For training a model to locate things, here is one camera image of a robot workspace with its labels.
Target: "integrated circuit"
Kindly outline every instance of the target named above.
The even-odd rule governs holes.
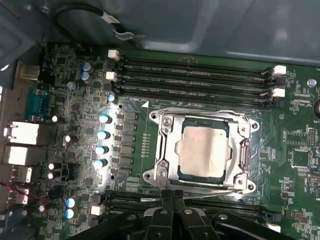
[[[74,112],[79,112],[80,111],[80,103],[74,103],[72,104],[71,110]]]
[[[120,167],[118,175],[121,176],[121,177],[127,178],[127,177],[130,176],[130,169],[129,168]]]
[[[124,113],[124,119],[126,120],[136,120],[137,114],[133,111],[126,111]]]
[[[94,183],[94,179],[92,177],[86,177],[84,179],[84,185],[92,186],[93,183]]]
[[[94,134],[94,129],[93,129],[93,127],[87,127],[87,128],[85,129],[85,134],[87,134],[87,135],[93,135],[93,134]]]
[[[136,125],[133,123],[124,123],[123,124],[123,131],[128,131],[128,132],[132,132],[136,129]]]

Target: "blue capacitor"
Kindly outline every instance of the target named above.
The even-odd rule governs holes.
[[[83,71],[82,73],[80,73],[80,79],[85,83],[90,83],[92,80],[90,74],[87,71]]]
[[[72,209],[67,209],[65,212],[64,212],[64,216],[67,218],[67,219],[72,219],[75,215],[75,212],[72,210]]]
[[[81,69],[83,71],[88,72],[88,73],[92,73],[92,71],[94,70],[89,62],[82,63],[81,64]]]

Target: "black capacitor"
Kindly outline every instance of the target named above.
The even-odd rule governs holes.
[[[51,180],[51,179],[56,179],[56,178],[59,178],[61,177],[61,172],[58,171],[58,170],[55,170],[55,171],[51,171],[48,173],[48,179]]]
[[[51,118],[53,123],[57,123],[57,124],[64,124],[66,122],[66,119],[62,116],[58,116],[58,115],[54,115]]]
[[[53,162],[48,164],[49,170],[59,170],[62,169],[62,163],[61,162]]]
[[[38,207],[38,212],[44,213],[44,212],[48,211],[50,208],[52,208],[54,205],[55,205],[54,201],[47,201]]]
[[[60,185],[56,185],[56,186],[50,188],[47,191],[46,195],[51,201],[53,201],[53,200],[62,198],[63,193],[64,193],[63,192],[63,187],[60,186]]]

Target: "capacitor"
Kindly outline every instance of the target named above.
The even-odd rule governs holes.
[[[101,114],[99,116],[99,122],[102,124],[109,124],[109,123],[111,123],[111,121],[112,121],[112,118],[106,114]]]
[[[79,138],[76,135],[66,135],[64,136],[64,140],[67,143],[75,143],[78,142]]]
[[[95,154],[97,154],[98,156],[105,154],[109,151],[109,148],[107,146],[97,146],[95,148]]]
[[[61,177],[61,172],[60,171],[51,171],[48,173],[48,179],[51,180],[51,179],[56,179],[56,178],[59,178]]]
[[[83,71],[82,73],[80,73],[80,79],[84,81],[86,84],[89,84],[92,81],[92,77],[87,71]]]
[[[97,138],[98,138],[99,140],[103,140],[103,139],[108,139],[108,138],[110,138],[111,135],[110,135],[110,133],[107,132],[107,131],[100,130],[100,131],[97,132],[96,136],[97,136]]]
[[[108,102],[109,102],[109,103],[113,103],[113,104],[116,104],[116,103],[117,103],[117,99],[116,99],[115,95],[109,94],[109,95],[107,96],[107,99],[108,99]]]
[[[86,71],[88,73],[92,73],[94,68],[91,66],[91,64],[89,62],[84,62],[81,64],[81,69],[83,71]]]
[[[75,214],[75,208],[68,208],[65,212],[64,212],[64,216],[67,219],[72,219],[76,214]]]
[[[95,170],[99,170],[102,169],[103,167],[105,167],[108,164],[108,161],[104,158],[102,159],[97,159],[93,162],[93,167]]]
[[[62,169],[62,163],[61,163],[61,162],[49,163],[49,164],[48,164],[48,169],[49,169],[49,170]]]
[[[77,196],[72,196],[65,201],[65,206],[67,208],[73,208],[76,204],[78,204],[79,198]]]
[[[67,84],[66,84],[66,87],[69,89],[69,90],[74,90],[76,89],[76,84],[74,81],[69,81]]]
[[[64,124],[66,122],[66,119],[62,116],[58,116],[58,115],[54,115],[51,118],[53,123],[57,123],[57,124]]]
[[[53,201],[47,201],[46,203],[44,203],[38,207],[38,211],[40,213],[44,213],[44,212],[48,211],[50,208],[52,208],[54,205],[55,205],[55,203]]]

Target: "red wire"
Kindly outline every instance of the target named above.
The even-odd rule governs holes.
[[[45,197],[39,197],[39,196],[29,195],[29,194],[27,194],[27,193],[25,193],[25,192],[23,192],[23,191],[20,191],[20,190],[17,189],[16,187],[14,187],[14,186],[12,186],[12,185],[10,185],[10,184],[4,183],[4,182],[2,182],[2,181],[0,181],[0,185],[8,188],[8,189],[11,190],[11,191],[15,191],[15,192],[17,192],[17,193],[19,193],[19,194],[25,195],[25,196],[27,196],[28,199],[38,200],[38,201],[42,201],[42,202],[46,202],[46,201],[48,200],[48,199],[45,198]]]

